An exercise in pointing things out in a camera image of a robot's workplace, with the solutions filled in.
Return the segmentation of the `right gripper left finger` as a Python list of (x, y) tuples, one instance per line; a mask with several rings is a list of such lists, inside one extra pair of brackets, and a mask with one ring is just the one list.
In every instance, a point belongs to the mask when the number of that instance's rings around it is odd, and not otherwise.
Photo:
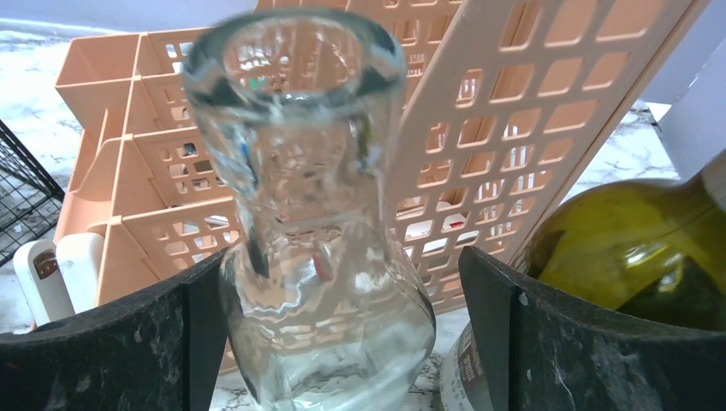
[(207, 410), (227, 338), (222, 258), (26, 334), (2, 334), (2, 409)]

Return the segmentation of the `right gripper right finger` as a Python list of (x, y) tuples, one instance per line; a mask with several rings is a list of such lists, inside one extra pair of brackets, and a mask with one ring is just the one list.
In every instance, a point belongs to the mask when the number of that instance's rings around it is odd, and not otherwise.
[(722, 410), (725, 335), (598, 307), (464, 247), (461, 381), (490, 410)]

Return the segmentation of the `green wine bottle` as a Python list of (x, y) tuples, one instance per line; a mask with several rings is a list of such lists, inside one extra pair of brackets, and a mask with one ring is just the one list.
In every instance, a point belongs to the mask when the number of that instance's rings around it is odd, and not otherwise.
[[(684, 182), (612, 182), (574, 196), (509, 267), (617, 313), (725, 335), (725, 156)], [(461, 381), (469, 328), (441, 363), (439, 410), (490, 410), (475, 408)]]

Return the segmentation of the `clear square glass bottle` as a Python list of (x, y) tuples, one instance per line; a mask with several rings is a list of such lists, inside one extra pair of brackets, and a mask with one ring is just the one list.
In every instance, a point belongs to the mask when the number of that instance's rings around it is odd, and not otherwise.
[(261, 410), (398, 410), (433, 350), (429, 296), (384, 220), (406, 74), (389, 31), (322, 7), (237, 15), (187, 56), (241, 224), (220, 300)]

